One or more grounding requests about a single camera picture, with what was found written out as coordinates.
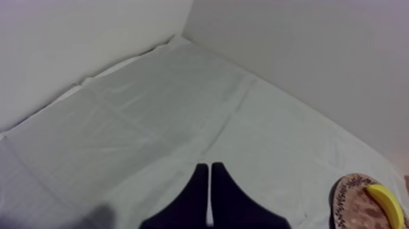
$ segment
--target white sheet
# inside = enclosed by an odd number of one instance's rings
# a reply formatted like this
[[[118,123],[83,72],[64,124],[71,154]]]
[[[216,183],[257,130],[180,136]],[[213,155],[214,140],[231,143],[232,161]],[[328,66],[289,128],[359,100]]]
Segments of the white sheet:
[[[407,211],[403,177],[308,106],[193,44],[168,46],[84,84],[5,133],[8,222],[69,228],[107,210],[136,228],[182,190],[197,162],[222,161],[255,201],[293,228],[327,228],[342,175],[368,174]]]

